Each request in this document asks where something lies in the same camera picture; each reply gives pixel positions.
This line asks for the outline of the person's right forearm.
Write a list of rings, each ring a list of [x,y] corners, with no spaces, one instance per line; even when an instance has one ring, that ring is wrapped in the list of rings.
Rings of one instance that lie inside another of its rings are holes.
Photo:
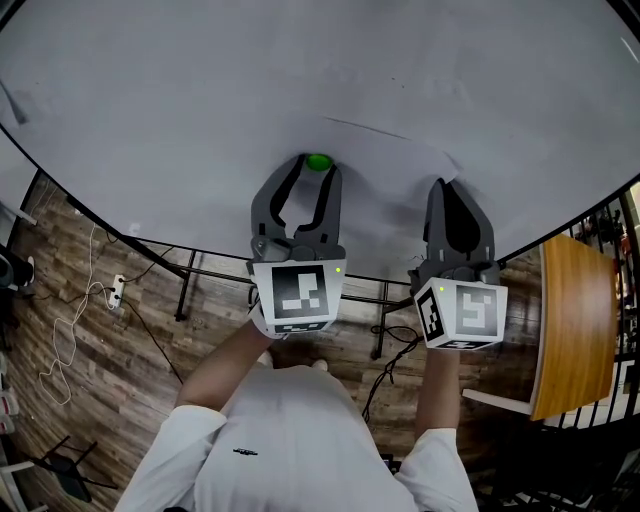
[[[460,353],[428,349],[418,394],[415,439],[426,431],[456,429],[460,418]]]

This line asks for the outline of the black folding stool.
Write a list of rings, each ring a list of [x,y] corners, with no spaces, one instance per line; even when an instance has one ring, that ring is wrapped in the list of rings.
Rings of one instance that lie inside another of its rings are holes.
[[[98,442],[94,441],[86,449],[79,449],[67,444],[70,439],[70,436],[64,437],[43,456],[35,457],[27,454],[26,452],[24,452],[23,455],[26,460],[34,466],[54,474],[65,494],[81,502],[92,502],[92,496],[87,488],[88,485],[109,490],[118,490],[119,487],[113,483],[94,481],[80,473],[80,464],[98,446]],[[59,454],[58,450],[60,448],[79,452],[80,455],[77,459],[72,459],[68,456]]]

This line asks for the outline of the person's left forearm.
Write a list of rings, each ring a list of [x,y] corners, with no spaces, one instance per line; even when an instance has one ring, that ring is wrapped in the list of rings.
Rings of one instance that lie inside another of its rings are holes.
[[[193,405],[221,412],[273,343],[273,338],[248,321],[199,363],[184,381],[175,406]]]

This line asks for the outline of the white table with black frame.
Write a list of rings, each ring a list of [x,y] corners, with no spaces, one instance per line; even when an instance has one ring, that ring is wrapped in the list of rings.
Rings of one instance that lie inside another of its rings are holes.
[[[238,256],[268,176],[327,154],[349,272],[402,281],[436,177],[505,257],[640,175],[640,36],[607,0],[25,0],[0,123],[114,228]]]

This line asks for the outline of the wooden table with white legs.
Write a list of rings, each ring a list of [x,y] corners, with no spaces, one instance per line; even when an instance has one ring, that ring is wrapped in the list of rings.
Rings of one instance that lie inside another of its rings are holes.
[[[576,410],[609,395],[616,350],[613,260],[559,234],[542,244],[541,338],[529,401],[465,389],[462,396],[532,421]]]

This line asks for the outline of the white desk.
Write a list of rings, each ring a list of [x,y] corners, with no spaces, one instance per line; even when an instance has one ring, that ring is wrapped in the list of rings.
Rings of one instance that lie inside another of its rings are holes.
[[[26,221],[28,224],[32,226],[37,226],[38,221],[33,218],[31,215],[21,210],[20,208],[11,205],[0,199],[0,215],[7,217],[8,219],[20,219]]]

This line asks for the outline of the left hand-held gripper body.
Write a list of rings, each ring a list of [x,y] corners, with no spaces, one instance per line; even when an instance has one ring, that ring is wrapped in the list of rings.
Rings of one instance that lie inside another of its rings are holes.
[[[247,263],[257,288],[249,318],[271,339],[328,329],[336,320],[347,266],[340,245],[322,248],[256,236]]]

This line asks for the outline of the person's white shirt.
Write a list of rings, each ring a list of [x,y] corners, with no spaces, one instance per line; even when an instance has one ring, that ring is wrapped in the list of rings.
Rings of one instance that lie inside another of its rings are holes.
[[[115,512],[478,512],[452,428],[397,472],[343,385],[307,366],[255,369],[221,412],[162,423]]]

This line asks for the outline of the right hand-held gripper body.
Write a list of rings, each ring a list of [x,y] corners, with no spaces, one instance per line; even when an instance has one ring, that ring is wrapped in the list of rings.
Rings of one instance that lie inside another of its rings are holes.
[[[508,288],[493,259],[423,277],[409,272],[411,294],[429,349],[476,351],[504,340]]]

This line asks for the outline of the black metal railing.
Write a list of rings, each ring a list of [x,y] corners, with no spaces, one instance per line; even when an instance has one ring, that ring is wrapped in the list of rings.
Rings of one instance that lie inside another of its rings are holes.
[[[640,511],[640,179],[569,230],[613,258],[617,334],[608,396],[562,416],[583,431],[587,512]]]

